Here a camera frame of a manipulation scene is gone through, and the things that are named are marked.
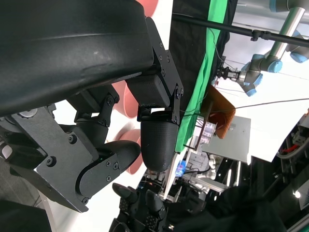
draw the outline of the black fabric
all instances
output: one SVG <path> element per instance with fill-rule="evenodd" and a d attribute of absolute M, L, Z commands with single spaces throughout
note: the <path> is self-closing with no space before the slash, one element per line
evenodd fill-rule
<path fill-rule="evenodd" d="M 174 0 L 173 12 L 207 20 L 210 2 L 211 0 Z M 224 19 L 225 24 L 232 24 L 236 6 L 237 0 L 228 0 Z M 220 56 L 222 56 L 228 40 L 229 32 L 221 31 L 217 42 Z M 205 56 L 206 28 L 172 21 L 169 49 L 184 86 L 184 96 L 181 98 L 180 110 L 185 111 Z M 208 85 L 215 78 L 218 61 L 219 59 L 215 53 Z"/>
<path fill-rule="evenodd" d="M 14 202 L 0 201 L 1 232 L 51 232 L 46 211 Z"/>
<path fill-rule="evenodd" d="M 270 203 L 251 195 L 249 187 L 226 190 L 197 216 L 172 214 L 174 232 L 285 232 Z"/>

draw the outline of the wire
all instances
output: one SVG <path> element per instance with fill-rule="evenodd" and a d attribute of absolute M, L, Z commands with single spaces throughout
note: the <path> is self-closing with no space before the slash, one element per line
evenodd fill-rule
<path fill-rule="evenodd" d="M 218 113 L 218 112 L 226 112 L 226 111 L 232 111 L 235 109 L 242 109 L 242 108 L 248 108 L 248 107 L 254 107 L 254 106 L 260 106 L 260 105 L 269 105 L 269 104 L 276 104 L 276 103 L 284 103 L 284 102 L 297 102 L 297 101 L 306 101 L 309 100 L 309 98 L 300 98 L 300 99 L 294 99 L 294 100 L 284 100 L 284 101 L 272 101 L 272 102 L 265 102 L 265 103 L 260 103 L 260 104 L 254 104 L 254 105 L 245 105 L 245 106 L 240 106 L 240 107 L 236 107 L 236 108 L 230 108 L 230 109 L 223 109 L 223 110 L 215 110 L 215 111 L 211 111 L 211 113 Z M 192 115 L 185 115 L 186 116 L 203 116 L 202 113 L 198 113 L 198 114 L 192 114 Z"/>
<path fill-rule="evenodd" d="M 159 186 L 159 187 L 162 189 L 162 191 L 164 190 L 163 187 L 162 187 L 161 185 L 159 185 L 159 184 L 157 184 L 157 183 L 155 183 L 155 182 L 150 182 L 150 181 L 146 181 L 146 180 L 142 180 L 141 182 L 157 185 L 157 186 Z"/>
<path fill-rule="evenodd" d="M 297 144 L 294 144 L 292 147 L 288 148 L 288 149 L 283 149 L 281 152 L 286 152 L 286 153 L 289 153 L 289 152 L 292 152 L 294 150 L 296 150 L 296 148 L 298 148 L 298 145 Z"/>
<path fill-rule="evenodd" d="M 220 57 L 220 55 L 219 55 L 219 52 L 218 52 L 218 49 L 217 49 L 217 44 L 216 44 L 216 40 L 215 40 L 216 37 L 215 37 L 215 35 L 214 35 L 212 29 L 211 29 L 211 28 L 208 28 L 208 29 L 211 31 L 211 33 L 212 33 L 212 35 L 213 35 L 213 44 L 214 44 L 214 47 L 215 47 L 215 49 L 216 49 L 216 53 L 217 53 L 217 56 L 218 56 L 219 60 L 221 60 L 221 61 L 222 61 L 224 64 L 226 64 L 227 66 L 231 67 L 234 71 L 237 70 L 237 69 L 235 69 L 234 67 L 232 67 L 231 65 L 229 65 L 228 63 L 226 63 L 223 59 L 221 59 L 221 57 Z"/>
<path fill-rule="evenodd" d="M 227 88 L 220 88 L 220 87 L 215 87 L 215 88 L 223 89 L 223 90 L 228 90 L 228 91 L 239 92 L 239 93 L 245 93 L 244 91 L 239 91 L 239 90 L 233 90 L 233 89 L 227 89 Z"/>
<path fill-rule="evenodd" d="M 222 61 L 224 64 L 226 64 L 227 66 L 231 67 L 234 71 L 237 70 L 237 69 L 233 68 L 231 65 L 229 65 L 228 63 L 226 63 L 223 59 L 221 59 L 221 57 L 220 57 L 220 55 L 219 55 L 219 52 L 218 52 L 218 49 L 217 49 L 217 44 L 216 44 L 216 40 L 215 40 L 215 35 L 214 35 L 212 29 L 210 29 L 210 28 L 208 28 L 208 29 L 211 31 L 211 33 L 212 33 L 212 35 L 213 35 L 213 44 L 214 44 L 214 48 L 215 48 L 215 50 L 216 50 L 216 54 L 217 54 L 218 59 L 221 60 L 221 61 Z M 206 97 L 207 97 L 207 94 L 205 95 L 205 97 L 204 97 L 202 100 L 198 101 L 198 104 L 199 104 L 201 101 L 203 101 Z M 181 112 L 185 112 L 185 113 L 191 113 L 191 112 L 194 112 L 197 108 L 198 108 L 198 106 L 197 106 L 194 110 L 191 110 L 191 111 L 184 111 L 184 110 L 180 110 L 180 111 L 181 111 Z"/>
<path fill-rule="evenodd" d="M 130 232 L 130 229 L 128 228 L 128 226 L 127 226 L 125 223 L 123 223 L 123 222 L 119 222 L 119 223 L 115 226 L 115 228 L 113 229 L 112 232 L 115 232 L 117 226 L 119 226 L 119 225 L 122 225 L 122 226 L 125 228 L 125 231 L 126 231 L 126 232 Z"/>
<path fill-rule="evenodd" d="M 234 96 L 236 96 L 236 97 L 239 97 L 239 96 L 236 95 L 236 94 L 232 94 L 232 93 L 229 93 L 229 92 L 224 92 L 224 91 L 222 91 L 222 90 L 220 90 L 220 93 L 226 93 L 226 94 L 230 94 L 230 95 L 234 95 Z"/>
<path fill-rule="evenodd" d="M 203 101 L 205 98 L 207 97 L 207 94 L 203 97 L 202 100 L 199 100 L 197 103 L 199 104 L 201 101 Z M 194 109 L 194 110 L 191 110 L 191 111 L 184 111 L 184 110 L 179 110 L 181 112 L 185 112 L 185 113 L 191 113 L 191 112 L 194 112 L 195 110 L 197 110 L 198 106 Z"/>
<path fill-rule="evenodd" d="M 295 156 L 298 156 L 299 154 L 302 154 L 306 149 L 307 147 L 309 146 L 309 138 L 307 138 L 304 142 L 304 144 L 302 144 L 299 149 L 295 150 L 295 151 L 292 151 L 291 153 L 287 154 L 287 155 L 282 155 L 280 153 L 277 154 L 277 156 L 280 158 L 280 159 L 284 159 L 284 160 L 287 160 L 287 159 L 290 159 L 292 157 L 295 157 Z"/>
<path fill-rule="evenodd" d="M 204 171 L 187 171 L 187 172 L 184 172 L 184 174 L 189 174 L 189 173 L 196 173 L 196 174 L 202 174 L 202 173 L 206 173 L 210 170 L 211 168 L 209 167 L 208 169 L 204 170 Z"/>

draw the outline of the metal rod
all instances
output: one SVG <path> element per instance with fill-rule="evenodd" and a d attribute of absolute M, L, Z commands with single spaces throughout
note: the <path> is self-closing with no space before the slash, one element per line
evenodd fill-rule
<path fill-rule="evenodd" d="M 301 7 L 292 8 L 282 26 L 280 35 L 293 36 L 304 13 L 305 13 L 304 8 Z M 285 53 L 287 45 L 288 45 L 287 43 L 275 42 L 270 51 L 270 56 L 281 59 L 283 54 Z"/>
<path fill-rule="evenodd" d="M 176 13 L 173 13 L 172 19 L 175 20 L 175 21 L 194 24 L 194 25 L 198 25 L 198 26 L 202 26 L 202 27 L 214 28 L 214 29 L 218 29 L 218 30 L 229 31 L 231 33 L 235 33 L 235 34 L 239 34 L 239 35 L 254 37 L 254 35 L 253 35 L 254 31 L 251 30 L 251 29 L 235 27 L 235 26 L 211 22 L 211 21 L 207 21 L 207 20 L 201 20 L 201 19 L 198 19 L 198 18 L 193 18 L 193 17 L 190 17 L 190 16 L 176 14 Z M 308 40 L 290 37 L 290 36 L 286 36 L 286 35 L 279 35 L 279 34 L 275 34 L 275 33 L 271 33 L 271 32 L 269 32 L 268 39 L 272 40 L 272 41 L 287 43 L 287 44 L 294 44 L 294 45 L 301 46 L 301 47 L 309 47 L 309 41 Z"/>
<path fill-rule="evenodd" d="M 226 185 L 219 183 L 217 181 L 211 180 L 209 178 L 199 179 L 199 178 L 192 177 L 188 174 L 183 175 L 183 178 L 186 179 L 186 180 L 189 180 L 189 181 L 193 181 L 196 184 L 200 184 L 204 187 L 215 190 L 217 192 L 224 192 L 226 189 L 228 189 L 228 187 Z"/>

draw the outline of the ur robot arm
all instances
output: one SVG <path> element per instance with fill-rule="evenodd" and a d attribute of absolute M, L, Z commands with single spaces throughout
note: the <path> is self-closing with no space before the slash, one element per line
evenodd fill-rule
<path fill-rule="evenodd" d="M 303 37 L 295 34 L 296 28 L 301 21 L 306 10 L 309 10 L 309 2 L 306 0 L 271 0 L 270 9 L 273 12 L 289 12 L 282 28 L 280 35 Z M 281 58 L 284 52 L 292 51 L 291 57 L 298 61 L 304 62 L 309 55 L 308 49 L 300 52 L 299 46 L 288 45 L 287 43 L 275 42 L 268 55 L 254 54 L 251 62 L 246 64 L 236 81 L 240 84 L 244 92 L 250 97 L 256 93 L 256 86 L 258 86 L 263 74 L 261 71 L 269 73 L 278 73 L 282 69 Z"/>
<path fill-rule="evenodd" d="M 85 212 L 140 151 L 150 170 L 169 167 L 183 85 L 137 1 L 2 1 L 0 29 L 0 158 L 13 174 Z M 141 148 L 105 144 L 119 101 L 111 84 L 121 80 L 139 103 Z M 75 125 L 55 121 L 54 103 L 65 99 L 77 111 Z"/>

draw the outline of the bolt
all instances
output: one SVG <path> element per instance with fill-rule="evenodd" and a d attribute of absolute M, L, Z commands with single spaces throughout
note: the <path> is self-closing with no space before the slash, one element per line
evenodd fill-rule
<path fill-rule="evenodd" d="M 89 198 L 85 197 L 85 198 L 82 200 L 82 203 L 83 203 L 83 204 L 87 204 L 88 201 L 89 201 Z"/>
<path fill-rule="evenodd" d="M 117 170 L 118 169 L 118 163 L 114 163 L 113 168 L 114 168 L 114 170 Z"/>
<path fill-rule="evenodd" d="M 74 144 L 77 141 L 76 135 L 72 134 L 68 137 L 68 141 L 70 144 Z"/>
<path fill-rule="evenodd" d="M 107 98 L 107 104 L 108 104 L 109 106 L 111 106 L 113 103 L 114 103 L 113 98 L 112 98 L 112 97 L 108 97 L 108 98 Z"/>
<path fill-rule="evenodd" d="M 25 118 L 30 118 L 36 115 L 36 113 L 38 112 L 38 109 L 33 109 L 33 110 L 27 110 L 24 112 L 20 112 L 18 113 L 21 117 L 25 117 Z"/>
<path fill-rule="evenodd" d="M 54 161 L 53 157 L 48 157 L 48 159 L 46 160 L 46 165 L 48 167 L 52 167 L 54 165 L 53 161 Z"/>

